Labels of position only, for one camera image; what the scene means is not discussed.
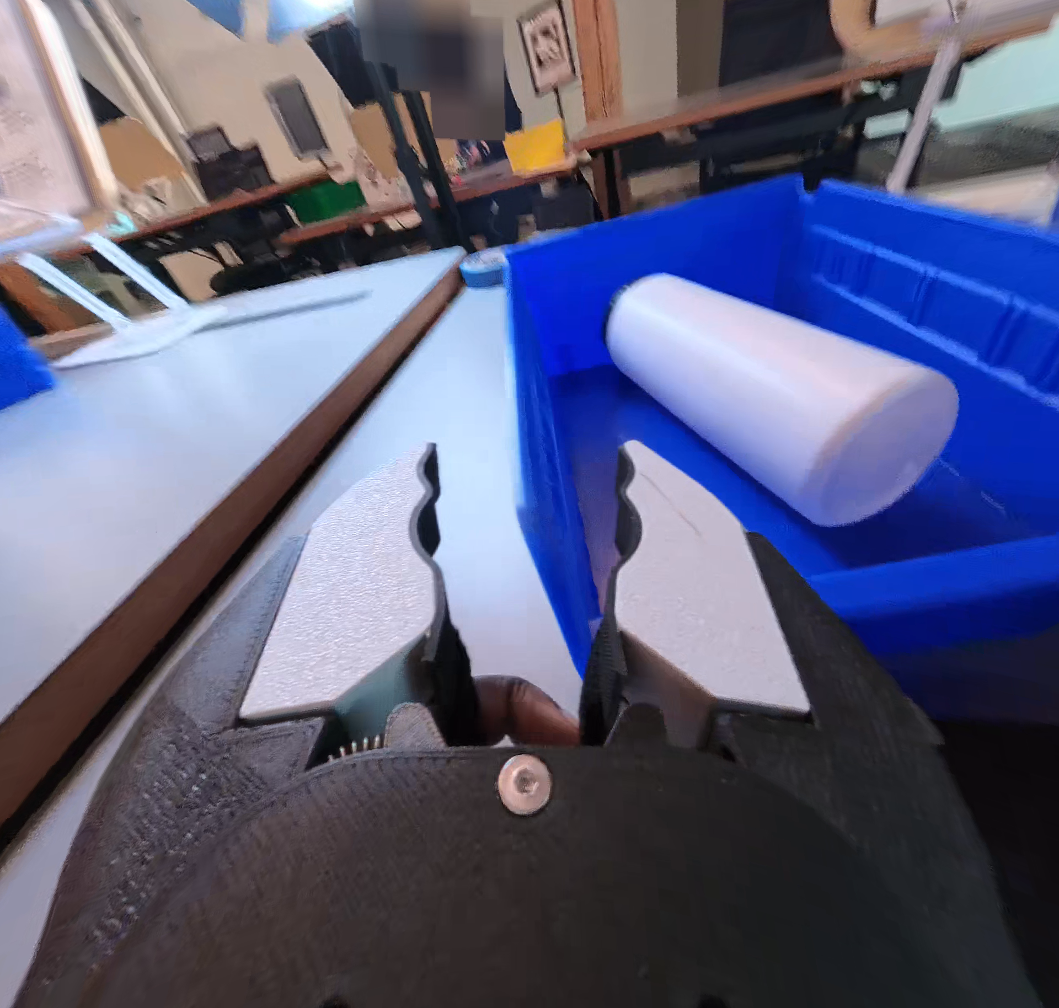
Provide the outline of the person's left hand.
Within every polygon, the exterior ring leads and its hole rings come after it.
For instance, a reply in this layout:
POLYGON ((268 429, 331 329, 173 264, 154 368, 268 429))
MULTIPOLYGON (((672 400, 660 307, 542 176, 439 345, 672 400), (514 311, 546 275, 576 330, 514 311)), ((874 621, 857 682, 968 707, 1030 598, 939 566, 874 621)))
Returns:
POLYGON ((505 738, 531 748, 575 748, 580 743, 578 720, 530 681, 511 676, 474 680, 479 732, 495 746, 505 738))

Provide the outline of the wooden instruction board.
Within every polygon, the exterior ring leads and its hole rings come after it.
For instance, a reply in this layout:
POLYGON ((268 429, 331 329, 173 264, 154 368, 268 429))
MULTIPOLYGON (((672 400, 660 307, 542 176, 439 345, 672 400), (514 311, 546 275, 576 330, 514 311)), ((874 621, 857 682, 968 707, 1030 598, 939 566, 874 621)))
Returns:
POLYGON ((98 229, 120 190, 60 24, 42 0, 1 0, 1 249, 98 229))
POLYGON ((831 26, 847 61, 857 66, 931 62, 950 24, 943 23, 939 32, 931 32, 915 18, 876 26, 874 4, 875 0, 829 0, 831 26))

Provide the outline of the black tripod pole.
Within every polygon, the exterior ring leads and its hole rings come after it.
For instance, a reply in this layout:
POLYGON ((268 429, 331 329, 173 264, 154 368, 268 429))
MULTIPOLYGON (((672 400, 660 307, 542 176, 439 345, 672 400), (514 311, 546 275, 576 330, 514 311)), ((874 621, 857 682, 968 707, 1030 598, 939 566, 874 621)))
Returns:
POLYGON ((385 66, 367 61, 364 67, 390 128, 396 162, 409 185, 413 206, 428 242, 433 249, 460 247, 469 253, 472 240, 459 217, 457 201, 443 165, 425 100, 417 91, 399 92, 418 142, 417 154, 403 130, 403 120, 398 112, 385 66))

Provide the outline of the black monitor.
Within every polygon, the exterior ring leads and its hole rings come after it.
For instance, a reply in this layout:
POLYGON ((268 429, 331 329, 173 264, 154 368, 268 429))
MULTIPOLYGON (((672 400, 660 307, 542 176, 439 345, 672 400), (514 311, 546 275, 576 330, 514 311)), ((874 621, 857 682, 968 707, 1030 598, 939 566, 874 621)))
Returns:
POLYGON ((330 154, 307 91, 297 77, 269 84, 265 98, 291 151, 301 160, 321 160, 330 154))

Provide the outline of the cardboard box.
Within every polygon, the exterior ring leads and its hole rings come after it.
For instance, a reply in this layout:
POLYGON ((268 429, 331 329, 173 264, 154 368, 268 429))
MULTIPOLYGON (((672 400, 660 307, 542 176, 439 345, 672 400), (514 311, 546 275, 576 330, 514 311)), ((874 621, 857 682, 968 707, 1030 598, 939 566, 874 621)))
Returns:
POLYGON ((145 184, 165 180, 180 181, 185 173, 176 154, 134 116, 118 116, 98 126, 116 180, 131 192, 142 192, 145 184))

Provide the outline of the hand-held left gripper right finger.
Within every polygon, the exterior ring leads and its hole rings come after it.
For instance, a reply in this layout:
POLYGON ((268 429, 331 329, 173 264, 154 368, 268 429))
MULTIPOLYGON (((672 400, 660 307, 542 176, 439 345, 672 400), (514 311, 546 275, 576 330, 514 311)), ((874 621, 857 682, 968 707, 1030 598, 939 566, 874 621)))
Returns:
POLYGON ((660 712, 678 748, 704 743, 725 712, 806 719, 808 695, 734 512, 638 440, 620 448, 616 497, 606 624, 621 699, 660 712))

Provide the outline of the white plastic bottle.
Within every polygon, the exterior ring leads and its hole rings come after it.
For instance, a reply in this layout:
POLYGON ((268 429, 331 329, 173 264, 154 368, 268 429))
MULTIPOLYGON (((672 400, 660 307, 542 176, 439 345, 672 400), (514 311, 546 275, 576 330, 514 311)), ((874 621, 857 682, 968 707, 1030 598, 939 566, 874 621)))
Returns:
POLYGON ((887 510, 959 417, 934 368, 671 274, 620 288, 603 339, 628 379, 816 526, 887 510))

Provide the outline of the yellow paper bin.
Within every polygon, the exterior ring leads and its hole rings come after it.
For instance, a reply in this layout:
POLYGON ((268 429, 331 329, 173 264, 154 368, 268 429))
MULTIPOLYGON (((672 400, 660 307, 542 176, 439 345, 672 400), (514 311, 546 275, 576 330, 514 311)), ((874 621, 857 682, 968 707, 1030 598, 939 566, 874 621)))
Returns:
POLYGON ((504 149, 511 174, 521 178, 558 170, 570 163, 564 123, 559 116, 506 133, 504 149))

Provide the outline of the framed wall picture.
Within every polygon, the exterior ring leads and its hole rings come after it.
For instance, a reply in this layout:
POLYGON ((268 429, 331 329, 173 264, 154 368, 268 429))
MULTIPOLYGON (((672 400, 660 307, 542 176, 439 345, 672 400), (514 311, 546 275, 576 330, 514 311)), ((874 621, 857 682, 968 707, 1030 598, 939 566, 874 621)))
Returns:
POLYGON ((577 62, 566 21, 563 0, 543 0, 516 19, 536 96, 577 80, 577 62))

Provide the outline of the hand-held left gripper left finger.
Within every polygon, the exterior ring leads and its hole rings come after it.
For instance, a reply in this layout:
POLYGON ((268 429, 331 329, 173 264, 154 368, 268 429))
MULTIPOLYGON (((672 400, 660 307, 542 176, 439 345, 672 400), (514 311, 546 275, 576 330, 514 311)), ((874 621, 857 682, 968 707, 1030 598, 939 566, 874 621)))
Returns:
POLYGON ((421 443, 315 519, 243 697, 243 722, 334 717, 363 744, 410 703, 454 740, 454 635, 434 559, 438 497, 437 450, 421 443))

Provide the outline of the green plastic bin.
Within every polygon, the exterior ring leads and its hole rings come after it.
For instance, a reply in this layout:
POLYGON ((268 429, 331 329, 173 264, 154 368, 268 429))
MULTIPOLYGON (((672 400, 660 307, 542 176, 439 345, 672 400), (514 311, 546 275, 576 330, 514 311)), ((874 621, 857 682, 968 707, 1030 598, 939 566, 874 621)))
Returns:
POLYGON ((287 193, 285 201, 302 226, 329 221, 366 206, 363 190, 354 180, 322 180, 287 193))

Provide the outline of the blue plastic bin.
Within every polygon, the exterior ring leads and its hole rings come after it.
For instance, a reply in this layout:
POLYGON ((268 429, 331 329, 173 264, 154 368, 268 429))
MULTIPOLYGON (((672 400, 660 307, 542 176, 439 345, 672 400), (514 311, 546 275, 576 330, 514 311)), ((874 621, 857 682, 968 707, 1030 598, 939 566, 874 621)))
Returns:
POLYGON ((788 176, 511 248, 522 534, 577 671, 640 440, 760 533, 928 714, 1057 723, 1057 233, 788 176), (943 457, 873 519, 793 512, 611 362, 612 296, 674 274, 940 371, 943 457))
POLYGON ((55 379, 44 358, 1 309, 1 411, 51 391, 55 379))

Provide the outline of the wooden office desk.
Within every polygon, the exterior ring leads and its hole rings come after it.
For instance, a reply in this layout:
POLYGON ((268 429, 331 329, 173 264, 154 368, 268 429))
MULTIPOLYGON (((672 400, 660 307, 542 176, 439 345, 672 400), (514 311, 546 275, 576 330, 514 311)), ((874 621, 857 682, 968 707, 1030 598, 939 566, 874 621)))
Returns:
POLYGON ((104 242, 113 242, 130 254, 142 253, 150 260, 214 249, 235 240, 244 229, 253 230, 252 239, 269 242, 295 224, 289 197, 333 179, 330 170, 317 168, 251 192, 233 193, 204 206, 164 215, 131 232, 105 237, 104 242))
POLYGON ((606 116, 571 142, 602 169, 602 216, 617 217, 629 179, 695 165, 704 193, 793 169, 810 185, 852 174, 874 116, 914 112, 934 49, 882 62, 834 57, 606 116))
MULTIPOLYGON (((584 161, 577 156, 568 157, 551 167, 533 170, 522 176, 511 170, 510 163, 499 162, 486 168, 469 170, 463 177, 451 179, 451 192, 457 205, 462 205, 482 197, 569 177, 575 174, 582 163, 584 161)), ((308 242, 337 236, 349 230, 382 223, 414 210, 413 203, 394 203, 390 206, 379 208, 360 206, 358 210, 335 216, 326 221, 311 222, 288 230, 272 240, 272 244, 280 251, 290 251, 308 242)))

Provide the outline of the black office chair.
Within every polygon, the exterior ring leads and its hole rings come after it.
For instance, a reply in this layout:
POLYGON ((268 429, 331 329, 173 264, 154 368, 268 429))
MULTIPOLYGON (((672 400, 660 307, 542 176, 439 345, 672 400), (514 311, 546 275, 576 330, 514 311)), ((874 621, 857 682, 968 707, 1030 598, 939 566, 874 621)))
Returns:
POLYGON ((724 0, 721 87, 842 56, 829 0, 724 0))

